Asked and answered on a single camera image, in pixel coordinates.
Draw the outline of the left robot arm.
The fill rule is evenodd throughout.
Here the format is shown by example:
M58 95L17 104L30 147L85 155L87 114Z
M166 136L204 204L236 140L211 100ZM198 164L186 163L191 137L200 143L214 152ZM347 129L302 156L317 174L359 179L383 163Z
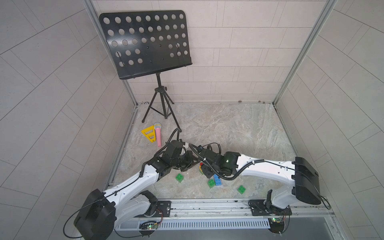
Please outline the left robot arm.
M172 169L185 172L199 163L199 150L180 139L169 139L141 170L119 185L96 189L72 217L83 240L106 240L116 227L138 215L152 215L158 199L146 188Z

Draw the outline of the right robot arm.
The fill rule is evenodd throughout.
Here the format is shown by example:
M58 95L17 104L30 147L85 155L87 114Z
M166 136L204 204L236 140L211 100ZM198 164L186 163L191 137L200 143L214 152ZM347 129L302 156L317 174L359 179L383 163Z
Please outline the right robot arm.
M208 167L209 172L226 181L240 176L256 176L284 184L278 190L267 194L264 204L269 212L284 210L297 201L309 205L323 204L330 210L329 201L321 195L319 173L304 158L293 161L272 161L257 159L237 152L215 153L211 148L189 144L198 160Z

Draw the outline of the green lego brick beside blue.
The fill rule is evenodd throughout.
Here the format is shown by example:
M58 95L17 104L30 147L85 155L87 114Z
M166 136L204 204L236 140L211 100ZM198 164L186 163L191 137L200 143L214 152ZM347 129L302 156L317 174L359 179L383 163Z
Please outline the green lego brick beside blue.
M208 182L207 182L208 186L210 189L212 189L213 187L216 186L216 183L213 179L210 179Z

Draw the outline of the pink toy microphone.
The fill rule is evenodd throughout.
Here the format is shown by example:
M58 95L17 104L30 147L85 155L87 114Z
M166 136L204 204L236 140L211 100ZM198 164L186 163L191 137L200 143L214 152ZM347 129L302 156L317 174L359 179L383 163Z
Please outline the pink toy microphone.
M162 146L161 129L162 129L162 125L160 123L154 124L154 130L155 130L155 134L156 134L156 141L157 141L158 147Z

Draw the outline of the white ventilation grille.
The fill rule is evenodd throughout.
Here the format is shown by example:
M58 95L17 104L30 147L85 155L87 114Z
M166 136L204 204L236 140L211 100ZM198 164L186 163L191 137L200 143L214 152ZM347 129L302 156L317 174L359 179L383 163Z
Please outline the white ventilation grille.
M270 229L268 219L184 219L163 220L157 230Z

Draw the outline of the black perforated music stand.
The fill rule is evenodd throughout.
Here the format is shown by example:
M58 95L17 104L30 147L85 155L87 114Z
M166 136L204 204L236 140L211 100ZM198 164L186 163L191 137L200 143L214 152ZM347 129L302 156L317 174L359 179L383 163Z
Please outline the black perforated music stand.
M192 65L187 16L182 10L102 13L99 21L121 80L156 75L163 110L174 117L174 103L160 74Z

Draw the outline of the yellow plastic triangle frame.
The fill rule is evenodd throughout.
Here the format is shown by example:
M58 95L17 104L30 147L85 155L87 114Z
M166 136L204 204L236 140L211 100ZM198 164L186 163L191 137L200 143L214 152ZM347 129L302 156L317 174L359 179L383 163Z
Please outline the yellow plastic triangle frame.
M156 131L154 125L141 130L141 133L151 142L156 141Z

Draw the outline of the aluminium mounting rail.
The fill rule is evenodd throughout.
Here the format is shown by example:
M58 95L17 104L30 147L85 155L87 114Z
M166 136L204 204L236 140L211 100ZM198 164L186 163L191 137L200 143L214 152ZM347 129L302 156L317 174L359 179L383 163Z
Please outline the aluminium mounting rail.
M126 221L132 219L144 219L148 218L144 214L150 207L151 203L155 203L159 200L150 201L146 196L140 194L136 198L128 201L121 210L118 210L117 206L112 206L113 215L112 218L115 226L119 226ZM248 205L246 199L197 199L197 200L170 200L171 212L169 217L160 218L235 218L235 217L244 217L244 216L253 216L251 208ZM302 207L289 207L292 210L292 214L295 214L295 210L301 209ZM285 217L278 216L263 216L265 218L276 218L283 219Z

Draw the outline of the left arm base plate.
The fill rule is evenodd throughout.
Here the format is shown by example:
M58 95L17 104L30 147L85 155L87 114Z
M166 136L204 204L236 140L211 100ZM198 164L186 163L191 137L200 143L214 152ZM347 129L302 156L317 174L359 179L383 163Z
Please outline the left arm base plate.
M157 201L155 203L151 203L149 209L144 214L148 218L160 218L169 217L171 212L171 201Z

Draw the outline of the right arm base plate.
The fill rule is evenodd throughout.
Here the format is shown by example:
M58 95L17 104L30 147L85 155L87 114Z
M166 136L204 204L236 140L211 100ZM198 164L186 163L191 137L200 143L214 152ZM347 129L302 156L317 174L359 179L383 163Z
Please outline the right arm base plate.
M289 207L280 209L272 205L267 200L249 200L248 205L251 208L253 216L291 216L292 210Z

